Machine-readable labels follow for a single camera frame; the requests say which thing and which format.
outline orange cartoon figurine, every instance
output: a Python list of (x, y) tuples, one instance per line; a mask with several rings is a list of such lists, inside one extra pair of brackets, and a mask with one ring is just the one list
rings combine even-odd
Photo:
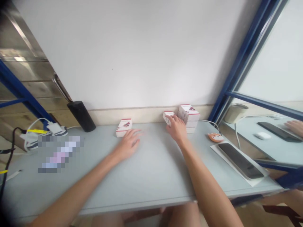
[(211, 134), (208, 134), (208, 136), (211, 139), (211, 141), (216, 142), (216, 143), (222, 142), (224, 140), (223, 136), (221, 136), (218, 133), (211, 133)]

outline white box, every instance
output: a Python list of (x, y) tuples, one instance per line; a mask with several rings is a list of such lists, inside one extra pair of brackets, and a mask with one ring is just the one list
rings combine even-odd
[(178, 117), (187, 124), (188, 121), (199, 121), (200, 113), (191, 105), (184, 104), (179, 106)]
[(174, 116), (174, 115), (176, 115), (176, 114), (175, 114), (174, 112), (172, 112), (172, 111), (164, 111), (164, 112), (163, 112), (163, 118), (164, 118), (166, 124), (168, 124), (169, 126), (171, 126), (171, 122), (170, 122), (170, 120), (166, 117), (166, 115)]
[(188, 121), (185, 125), (187, 128), (195, 128), (198, 125), (198, 121)]
[(132, 128), (132, 126), (133, 126), (133, 122), (131, 118), (122, 119), (116, 130), (116, 136), (118, 138), (123, 137), (126, 134), (126, 132)]
[(196, 127), (186, 128), (186, 133), (194, 133), (195, 130), (196, 130)]

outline hand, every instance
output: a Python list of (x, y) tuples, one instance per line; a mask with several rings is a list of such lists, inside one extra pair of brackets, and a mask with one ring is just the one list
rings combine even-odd
[(171, 126), (167, 125), (166, 129), (171, 135), (171, 137), (177, 142), (183, 142), (187, 139), (187, 133), (186, 133), (186, 125), (184, 121), (182, 121), (180, 118), (178, 118), (176, 115), (174, 116), (168, 116), (166, 117), (170, 120)]
[(129, 129), (121, 142), (113, 150), (112, 155), (119, 161), (123, 161), (132, 156), (132, 154), (135, 153), (136, 149), (138, 148), (140, 142), (139, 136), (142, 135), (142, 133), (136, 133), (139, 131), (141, 130)]
[(303, 137), (303, 122), (302, 121), (288, 121), (285, 123), (287, 127), (296, 135)]

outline yellow tag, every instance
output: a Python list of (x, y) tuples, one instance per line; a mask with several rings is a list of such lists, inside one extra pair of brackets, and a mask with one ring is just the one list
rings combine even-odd
[(8, 172), (8, 170), (3, 170), (3, 171), (0, 171), (0, 174), (4, 174), (6, 172)]
[(48, 131), (38, 130), (38, 129), (30, 129), (30, 130), (28, 130), (28, 131), (36, 132), (36, 133), (48, 133)]

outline smartphone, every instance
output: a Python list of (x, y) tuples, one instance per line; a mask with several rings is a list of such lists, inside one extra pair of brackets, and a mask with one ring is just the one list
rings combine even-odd
[(268, 122), (258, 122), (258, 125), (262, 126), (263, 128), (267, 129), (271, 133), (275, 134), (276, 136), (279, 136), (281, 139), (284, 139), (287, 142), (294, 142), (294, 143), (300, 143), (302, 140), (298, 139), (297, 137), (294, 137), (293, 135), (289, 134), (288, 132), (278, 128), (277, 126), (274, 126), (271, 123)]
[(229, 143), (218, 144), (222, 153), (228, 158), (228, 160), (239, 170), (245, 178), (257, 179), (264, 177), (250, 161), (248, 161), (239, 151), (236, 150)]

